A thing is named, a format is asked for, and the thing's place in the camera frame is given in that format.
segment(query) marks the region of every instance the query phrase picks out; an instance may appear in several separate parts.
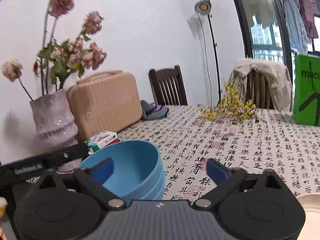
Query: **blue bowl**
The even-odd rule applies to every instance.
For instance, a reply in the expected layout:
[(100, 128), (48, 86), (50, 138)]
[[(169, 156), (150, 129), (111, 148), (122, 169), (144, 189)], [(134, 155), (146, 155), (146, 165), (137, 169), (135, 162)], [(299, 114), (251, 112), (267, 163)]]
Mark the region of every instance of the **blue bowl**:
[(160, 176), (154, 186), (140, 199), (141, 200), (154, 200), (156, 195), (159, 193), (159, 191), (163, 190), (164, 187), (164, 181), (165, 181), (165, 174), (164, 171), (160, 173)]
[(113, 160), (114, 172), (103, 186), (127, 203), (149, 192), (163, 171), (158, 148), (140, 140), (111, 144), (87, 157), (79, 167), (91, 168), (105, 158)]
[(162, 183), (161, 190), (159, 190), (158, 194), (153, 198), (153, 200), (162, 200), (163, 194), (164, 194), (164, 185), (165, 185), (165, 180)]

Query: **beige suitcase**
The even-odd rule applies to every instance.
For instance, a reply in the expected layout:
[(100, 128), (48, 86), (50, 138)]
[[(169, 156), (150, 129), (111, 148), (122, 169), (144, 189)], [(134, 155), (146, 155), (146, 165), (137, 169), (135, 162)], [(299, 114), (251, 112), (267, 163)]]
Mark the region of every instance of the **beige suitcase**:
[(103, 130), (119, 132), (142, 117), (136, 80), (121, 70), (81, 79), (67, 97), (81, 141)]

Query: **chair backrest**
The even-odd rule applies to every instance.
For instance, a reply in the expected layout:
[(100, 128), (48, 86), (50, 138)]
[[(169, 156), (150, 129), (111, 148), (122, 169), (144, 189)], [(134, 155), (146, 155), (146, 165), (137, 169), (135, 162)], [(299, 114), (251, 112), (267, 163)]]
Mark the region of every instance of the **chair backrest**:
[(188, 105), (180, 66), (149, 71), (158, 105)]
[(264, 75), (251, 70), (247, 76), (245, 101), (252, 99), (257, 108), (274, 109), (268, 81)]

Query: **green bag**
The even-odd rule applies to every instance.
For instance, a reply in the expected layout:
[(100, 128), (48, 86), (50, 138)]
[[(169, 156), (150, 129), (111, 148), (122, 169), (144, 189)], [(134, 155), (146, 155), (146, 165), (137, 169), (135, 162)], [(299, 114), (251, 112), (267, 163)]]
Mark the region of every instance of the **green bag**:
[(298, 55), (295, 64), (293, 117), (299, 124), (319, 126), (320, 58)]

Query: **power cord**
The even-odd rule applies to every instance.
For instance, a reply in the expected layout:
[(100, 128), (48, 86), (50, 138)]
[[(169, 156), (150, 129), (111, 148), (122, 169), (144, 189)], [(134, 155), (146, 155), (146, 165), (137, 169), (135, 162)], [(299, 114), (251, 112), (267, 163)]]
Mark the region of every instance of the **power cord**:
[(200, 16), (199, 16), (199, 14), (198, 14), (198, 18), (199, 18), (199, 21), (200, 21), (200, 24), (201, 24), (201, 28), (202, 28), (202, 33), (203, 33), (204, 51), (205, 51), (205, 60), (206, 60), (206, 63), (207, 63), (207, 72), (208, 72), (208, 78), (209, 78), (209, 83), (210, 83), (210, 94), (211, 94), (210, 106), (212, 107), (212, 88), (211, 88), (211, 79), (210, 79), (209, 68), (208, 68), (207, 49), (206, 49), (206, 46), (205, 46), (204, 31), (203, 31), (202, 22), (201, 22), (201, 20), (200, 20)]

